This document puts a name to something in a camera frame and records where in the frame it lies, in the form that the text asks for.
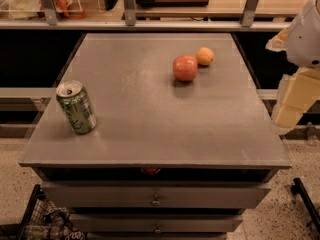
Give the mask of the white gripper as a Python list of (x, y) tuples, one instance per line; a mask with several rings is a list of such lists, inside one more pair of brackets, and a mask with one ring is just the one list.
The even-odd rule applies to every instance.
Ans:
[(284, 74), (277, 90), (272, 123), (292, 129), (320, 98), (320, 0), (309, 0), (291, 22), (271, 38), (265, 48), (286, 50), (289, 62), (299, 66), (292, 76)]

